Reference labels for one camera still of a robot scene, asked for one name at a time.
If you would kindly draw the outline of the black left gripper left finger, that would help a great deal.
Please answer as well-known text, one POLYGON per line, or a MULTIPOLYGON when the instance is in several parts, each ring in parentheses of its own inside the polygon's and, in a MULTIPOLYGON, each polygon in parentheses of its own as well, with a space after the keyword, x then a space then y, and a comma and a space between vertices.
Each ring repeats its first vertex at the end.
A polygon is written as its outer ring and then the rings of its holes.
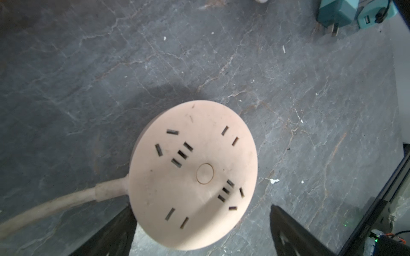
POLYGON ((137 220, 131 206, 127 206, 71 255, 128 256, 136 227, 137 220))

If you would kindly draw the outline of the pink round power strip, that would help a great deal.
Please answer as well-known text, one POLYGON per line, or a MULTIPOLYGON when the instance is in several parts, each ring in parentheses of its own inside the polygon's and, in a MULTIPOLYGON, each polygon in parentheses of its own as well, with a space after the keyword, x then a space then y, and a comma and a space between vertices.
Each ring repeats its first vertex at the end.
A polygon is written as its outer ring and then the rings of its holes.
POLYGON ((253 136, 230 108, 189 101, 144 128, 132 152, 128 195, 138 224, 176 250, 211 245, 240 221, 256 187, 253 136))

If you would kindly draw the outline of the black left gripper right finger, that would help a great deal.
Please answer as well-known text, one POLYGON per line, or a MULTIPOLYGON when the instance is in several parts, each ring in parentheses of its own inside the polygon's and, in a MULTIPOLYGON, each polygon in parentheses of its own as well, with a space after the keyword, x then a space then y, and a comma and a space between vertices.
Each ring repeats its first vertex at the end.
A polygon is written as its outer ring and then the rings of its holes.
POLYGON ((270 229, 279 256, 333 256, 309 231, 285 210, 271 205, 270 229))

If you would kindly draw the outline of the teal charger plug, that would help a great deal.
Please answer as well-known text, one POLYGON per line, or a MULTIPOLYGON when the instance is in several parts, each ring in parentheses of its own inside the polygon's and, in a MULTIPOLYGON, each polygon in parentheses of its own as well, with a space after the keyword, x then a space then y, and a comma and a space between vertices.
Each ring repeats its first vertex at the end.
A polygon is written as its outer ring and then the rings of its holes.
POLYGON ((351 24, 357 13, 359 0, 322 0, 320 1, 317 21, 337 36, 341 27, 351 24))

